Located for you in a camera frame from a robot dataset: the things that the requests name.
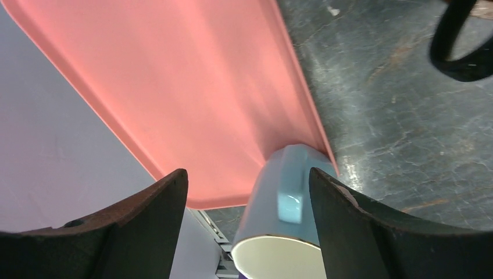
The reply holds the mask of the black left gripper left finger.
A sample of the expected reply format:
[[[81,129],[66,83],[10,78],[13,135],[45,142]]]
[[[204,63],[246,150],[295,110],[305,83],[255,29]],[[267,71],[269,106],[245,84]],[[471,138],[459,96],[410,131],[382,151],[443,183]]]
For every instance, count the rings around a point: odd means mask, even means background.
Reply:
[[[151,186],[59,228],[1,233],[2,278],[169,278],[188,174]]]

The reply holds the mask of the pink tray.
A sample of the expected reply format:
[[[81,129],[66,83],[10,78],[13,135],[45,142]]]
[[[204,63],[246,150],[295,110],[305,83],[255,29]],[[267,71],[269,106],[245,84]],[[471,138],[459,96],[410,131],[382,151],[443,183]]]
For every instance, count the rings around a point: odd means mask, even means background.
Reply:
[[[153,178],[247,203],[275,151],[334,155],[276,1],[2,1]]]

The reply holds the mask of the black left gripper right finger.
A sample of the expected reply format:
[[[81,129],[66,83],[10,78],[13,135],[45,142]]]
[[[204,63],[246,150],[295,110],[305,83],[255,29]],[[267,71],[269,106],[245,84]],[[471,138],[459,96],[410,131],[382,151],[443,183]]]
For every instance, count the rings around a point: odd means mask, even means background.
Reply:
[[[421,219],[312,168],[309,190],[328,278],[491,278],[492,232]]]

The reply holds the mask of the dark green mug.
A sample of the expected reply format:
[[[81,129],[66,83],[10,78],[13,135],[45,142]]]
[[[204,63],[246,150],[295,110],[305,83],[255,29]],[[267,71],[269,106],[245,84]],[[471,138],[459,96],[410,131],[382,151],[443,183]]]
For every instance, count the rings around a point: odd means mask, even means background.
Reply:
[[[442,74],[464,83],[492,77],[492,35],[480,36],[474,21],[492,21],[492,1],[446,1],[428,56]]]

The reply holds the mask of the light blue mug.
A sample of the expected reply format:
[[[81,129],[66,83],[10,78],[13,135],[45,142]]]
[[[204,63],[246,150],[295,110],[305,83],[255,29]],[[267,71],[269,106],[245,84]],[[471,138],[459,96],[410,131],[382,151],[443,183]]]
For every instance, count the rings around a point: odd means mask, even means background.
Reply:
[[[245,278],[326,277],[309,193],[313,167],[335,174],[326,155],[296,144],[276,151],[261,169],[231,250]]]

